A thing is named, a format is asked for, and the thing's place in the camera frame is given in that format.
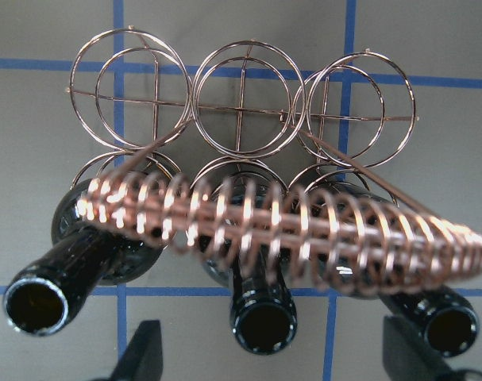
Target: wire circle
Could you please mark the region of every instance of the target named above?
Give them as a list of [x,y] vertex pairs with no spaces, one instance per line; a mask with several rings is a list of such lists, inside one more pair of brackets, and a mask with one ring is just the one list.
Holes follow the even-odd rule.
[[[374,52],[370,52],[370,51],[364,51],[364,52],[357,52],[357,53],[353,53],[353,54],[349,54],[347,56],[344,56],[342,58],[340,58],[339,60],[336,60],[334,61],[332,64],[330,64],[329,66],[327,67],[324,67],[321,71],[319,71],[318,73],[315,73],[314,74],[314,81],[311,85],[311,88],[309,90],[309,93],[307,95],[307,109],[306,109],[306,113],[307,113],[307,128],[308,128],[308,131],[310,134],[313,134],[313,131],[311,129],[311,126],[310,126],[310,121],[311,121],[311,103],[313,101],[313,97],[314,97],[314,94],[318,88],[318,85],[319,83],[325,79],[325,78],[328,78],[330,75],[332,75],[335,71],[339,70],[339,69],[349,69],[349,70],[353,70],[355,72],[357,72],[358,74],[360,74],[361,76],[363,76],[364,78],[366,78],[373,86],[373,88],[375,89],[376,93],[378,94],[379,96],[379,100],[380,100],[380,104],[381,104],[381,107],[382,107],[382,112],[381,112],[381,116],[380,116],[380,126],[379,128],[377,129],[376,131],[376,134],[375,136],[372,138],[372,140],[369,142],[368,146],[365,147],[364,149],[362,149],[360,152],[350,156],[351,158],[355,158],[355,157],[358,157],[364,153],[366,153],[375,143],[376,141],[378,140],[378,138],[380,137],[380,134],[382,132],[382,128],[384,127],[384,119],[385,119],[385,105],[384,105],[384,98],[381,94],[381,91],[380,91],[380,87],[376,84],[375,80],[368,74],[366,73],[365,71],[362,71],[361,69],[358,69],[354,66],[351,66],[349,65],[349,63],[351,61],[354,61],[358,58],[361,58],[361,57],[373,57],[373,58],[376,58],[378,60],[381,60],[382,62],[390,65],[398,74],[399,76],[401,77],[401,79],[403,80],[403,83],[404,85],[406,86],[407,88],[407,93],[408,93],[408,96],[409,96],[409,99],[410,99],[410,103],[411,103],[411,116],[408,118],[409,120],[409,125],[408,125],[408,128],[407,128],[407,132],[406,134],[404,135],[403,139],[399,142],[399,145],[397,146],[397,148],[395,149],[394,152],[388,154],[386,157],[382,158],[382,159],[379,159],[379,160],[376,160],[370,164],[365,164],[363,165],[364,167],[376,167],[376,166],[379,166],[381,164],[384,164],[384,163],[387,163],[389,160],[391,160],[393,157],[395,157],[398,153],[400,153],[403,148],[405,147],[405,145],[407,145],[408,141],[410,140],[410,137],[411,137],[411,134],[414,130],[414,126],[415,126],[415,119],[416,119],[416,106],[415,106],[415,96],[414,96],[414,91],[412,89],[412,86],[410,84],[410,81],[407,77],[407,75],[399,68],[398,65],[396,65],[394,62],[392,62],[390,59],[388,59],[386,56],[383,56],[379,53],[374,53]],[[318,157],[319,159],[321,160],[325,160],[326,162],[329,162],[329,163],[334,163],[338,166],[341,166],[341,167],[351,167],[350,164],[347,164],[345,163],[344,161],[342,160],[339,160],[338,158],[334,157],[333,155],[329,154],[326,150],[320,148],[318,151],[315,151],[313,149],[311,149],[309,146],[307,146],[303,141],[302,139],[299,139],[301,141],[301,143],[303,144],[303,147],[309,152],[311,153],[312,155]]]
[[[193,189],[195,185],[202,179],[206,179],[212,172],[217,171],[222,167],[226,167],[228,165],[236,165],[237,172],[248,172],[252,175],[258,175],[263,178],[267,183],[276,182],[281,189],[286,194],[288,192],[288,185],[281,179],[281,177],[273,171],[266,163],[260,160],[247,160],[247,159],[234,159],[229,156],[219,157],[217,159],[211,160],[208,164],[206,164],[199,173],[195,176],[193,181],[191,182],[190,188]],[[242,171],[240,166],[248,166],[253,167],[263,173],[255,172],[252,170]]]
[[[96,79],[95,86],[94,86],[94,93],[87,93],[85,91],[81,91],[80,89],[77,89],[75,87],[75,81],[76,81],[76,74],[77,71],[79,70],[79,65],[83,62],[83,57],[85,54],[91,49],[93,46],[98,44],[100,41],[104,40],[107,37],[115,36],[121,33],[127,33],[127,34],[133,34],[141,39],[141,43],[143,44],[142,47],[137,47],[137,48],[127,48],[123,49],[120,52],[116,52],[114,55],[112,55],[103,65],[101,68],[101,71],[98,73],[98,78]],[[151,48],[148,43],[152,42],[154,43],[158,48]],[[176,65],[177,68],[179,69],[181,76],[184,79],[184,84],[186,87],[186,96],[185,96],[185,102],[183,104],[183,111],[180,114],[180,117],[178,121],[175,123],[174,129],[175,129],[175,134],[171,135],[168,137],[168,139],[164,142],[167,144],[168,142],[176,139],[181,133],[182,129],[177,129],[178,126],[181,126],[183,121],[186,121],[189,118],[190,115],[190,110],[191,110],[191,79],[187,73],[187,69],[183,63],[183,61],[180,59],[179,55],[177,52],[168,44],[160,40],[159,38],[153,36],[150,33],[135,29],[135,28],[126,28],[126,29],[114,29],[110,30],[104,33],[100,33],[99,35],[93,37],[87,44],[85,44],[77,54],[75,61],[72,64],[71,67],[71,74],[70,74],[70,79],[69,79],[69,94],[71,98],[71,104],[73,106],[73,110],[75,111],[75,114],[77,118],[79,119],[82,127],[100,144],[113,148],[113,149],[124,149],[124,148],[142,148],[145,145],[144,144],[138,144],[136,142],[133,142],[131,140],[126,139],[124,136],[122,136],[120,133],[116,132],[114,128],[110,125],[110,123],[106,120],[105,115],[102,111],[100,100],[101,99],[106,99],[106,100],[111,100],[113,102],[135,102],[135,103],[148,103],[148,104],[157,104],[156,100],[143,100],[143,99],[127,99],[127,98],[118,98],[118,97],[108,97],[101,95],[100,93],[100,86],[102,83],[102,78],[105,75],[106,72],[115,70],[114,69],[114,64],[116,61],[124,59],[124,57],[130,53],[134,52],[150,52],[154,59],[156,59],[156,56],[162,56],[165,59],[169,60],[172,64]],[[102,122],[103,127],[105,127],[106,131],[113,137],[114,141],[108,141],[101,137],[98,133],[96,133],[87,123],[86,118],[82,115],[82,112],[79,109],[79,106],[77,104],[76,100],[76,95],[77,94],[82,94],[82,95],[89,95],[94,98],[94,103],[96,110],[98,112],[99,118]]]
[[[105,152],[101,155],[97,155],[96,157],[92,158],[91,160],[87,161],[75,175],[75,178],[71,181],[71,188],[76,186],[85,174],[85,172],[93,167],[96,163],[101,163],[99,169],[96,171],[96,177],[100,176],[105,170],[106,167],[111,164],[115,159],[122,156],[133,156],[137,152],[136,151],[112,151],[112,152]],[[175,163],[174,160],[170,159],[163,153],[160,152],[153,152],[151,156],[146,156],[145,160],[147,161],[147,165],[145,168],[149,167],[156,167],[157,170],[164,175],[168,180],[170,180],[175,174],[180,173],[181,169]]]
[[[219,48],[218,50],[212,52],[211,54],[208,55],[207,58],[204,59],[202,64],[200,65],[199,69],[197,70],[195,74],[195,79],[193,81],[193,91],[192,91],[192,102],[191,102],[191,113],[193,115],[193,118],[195,119],[195,124],[197,128],[199,129],[200,134],[202,137],[205,139],[207,143],[209,143],[213,148],[215,148],[218,152],[220,152],[223,155],[230,156],[236,159],[261,159],[264,157],[268,157],[271,155],[275,155],[277,152],[281,151],[287,144],[289,144],[293,138],[297,135],[297,132],[299,131],[300,127],[302,126],[304,119],[305,119],[305,107],[306,103],[302,102],[302,107],[299,113],[299,118],[297,119],[296,123],[293,123],[295,121],[295,116],[296,116],[296,110],[295,110],[295,100],[296,98],[292,99],[292,96],[290,95],[290,90],[287,85],[287,80],[284,78],[283,74],[276,69],[273,65],[268,63],[265,60],[259,60],[254,57],[248,57],[248,56],[236,56],[233,58],[229,58],[227,60],[223,60],[220,63],[217,63],[216,65],[208,68],[207,65],[209,65],[212,60],[216,57],[218,57],[220,54],[223,52],[231,49],[231,48],[236,48],[238,46],[248,46],[248,47],[261,47],[264,49],[269,50],[270,52],[274,52],[276,55],[278,55],[280,58],[283,58],[292,68],[292,74],[297,78],[299,81],[299,85],[304,88],[304,81],[303,77],[300,74],[300,70],[295,64],[295,62],[292,60],[292,58],[287,55],[285,52],[283,52],[281,49],[270,45],[266,44],[264,42],[259,42],[259,41],[254,41],[254,40],[243,40],[243,41],[238,41],[238,42],[233,42],[231,44],[225,45],[222,48]],[[217,70],[219,67],[222,65],[228,64],[230,62],[238,61],[238,60],[245,60],[245,61],[252,61],[256,62],[258,64],[261,64],[262,66],[265,66],[269,70],[271,70],[278,79],[281,81],[283,84],[285,91],[287,92],[287,102],[288,102],[288,117],[286,118],[285,122],[283,123],[283,126],[281,127],[280,132],[274,137],[269,143],[266,145],[253,149],[253,150],[248,150],[248,151],[241,151],[240,149],[231,149],[227,148],[222,144],[219,144],[215,139],[213,139],[210,134],[206,131],[206,128],[204,127],[204,124],[202,123],[202,119],[200,117],[200,104],[199,104],[199,99],[200,99],[200,94],[202,92],[202,88],[206,80],[211,76],[211,74]],[[292,127],[293,130],[289,134],[288,137],[285,139],[283,138],[284,133],[287,131],[289,127]]]

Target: gray tile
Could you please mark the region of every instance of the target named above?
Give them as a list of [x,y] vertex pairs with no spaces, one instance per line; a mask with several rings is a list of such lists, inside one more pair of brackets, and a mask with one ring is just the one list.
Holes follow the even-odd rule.
[[229,298],[128,299],[129,336],[139,322],[161,320],[163,380],[322,379],[326,299],[296,298],[299,328],[289,348],[274,356],[245,352],[229,328]]
[[76,381],[108,376],[117,361],[116,302],[91,297],[69,325],[50,337],[16,333],[0,298],[0,379]]
[[482,79],[482,1],[358,2],[355,32],[408,74]]
[[230,42],[255,39],[274,44],[301,69],[313,71],[342,55],[345,5],[143,1],[126,6],[125,20],[168,42],[189,65]]
[[0,2],[0,58],[73,60],[91,37],[112,29],[112,18],[110,1]]
[[72,112],[65,72],[0,70],[0,285],[50,247],[80,167],[101,152]]
[[337,299],[332,379],[389,380],[382,365],[382,322],[378,300]]
[[[480,335],[467,352],[446,362],[452,369],[471,368],[482,371],[482,298],[468,297],[468,300],[479,315]],[[379,300],[337,300],[334,380],[389,380],[382,365],[383,319],[389,314]]]

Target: copper wire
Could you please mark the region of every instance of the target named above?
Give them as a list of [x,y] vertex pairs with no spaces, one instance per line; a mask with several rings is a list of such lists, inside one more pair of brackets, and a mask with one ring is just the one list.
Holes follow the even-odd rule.
[[[226,240],[239,242],[245,271],[254,261],[253,247],[273,247],[273,254],[288,248],[294,279],[303,276],[303,266],[309,263],[317,288],[331,286],[345,294],[416,292],[482,271],[482,236],[466,226],[325,190],[307,194],[294,187],[283,196],[277,184],[270,186],[269,199],[257,208],[254,183],[248,183],[243,205],[235,206],[228,203],[229,181],[213,202],[205,181],[191,190],[182,175],[167,185],[163,176],[122,175],[114,170],[92,180],[79,212],[102,229],[151,245],[171,244],[178,231],[187,233],[189,249],[198,248],[199,236],[210,237],[209,245],[216,248]],[[316,198],[325,200],[318,212],[310,207],[317,204]],[[292,210],[296,200],[299,208]],[[371,216],[376,217],[375,224],[368,223]],[[322,274],[319,256],[326,258]],[[232,259],[218,258],[226,265]],[[353,269],[354,277],[347,283],[337,276],[340,264]]]

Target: copper spring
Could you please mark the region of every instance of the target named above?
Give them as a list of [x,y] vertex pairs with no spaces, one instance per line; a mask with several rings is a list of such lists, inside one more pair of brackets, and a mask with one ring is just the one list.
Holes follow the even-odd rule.
[[[293,280],[309,264],[318,289],[343,294],[412,293],[482,271],[482,236],[434,215],[321,189],[306,194],[299,186],[283,195],[275,183],[255,207],[254,182],[246,183],[244,201],[236,206],[230,204],[231,189],[225,180],[213,202],[205,180],[191,190],[182,175],[167,183],[158,174],[117,170],[93,179],[78,209],[102,229],[150,245],[175,247],[175,233],[185,232],[187,243],[178,252],[199,248],[199,238],[210,237],[201,256],[216,256],[228,266],[239,255],[243,271],[266,245],[269,279],[286,248]],[[224,253],[227,241],[234,249]],[[352,268],[353,276],[345,280],[338,266]]]

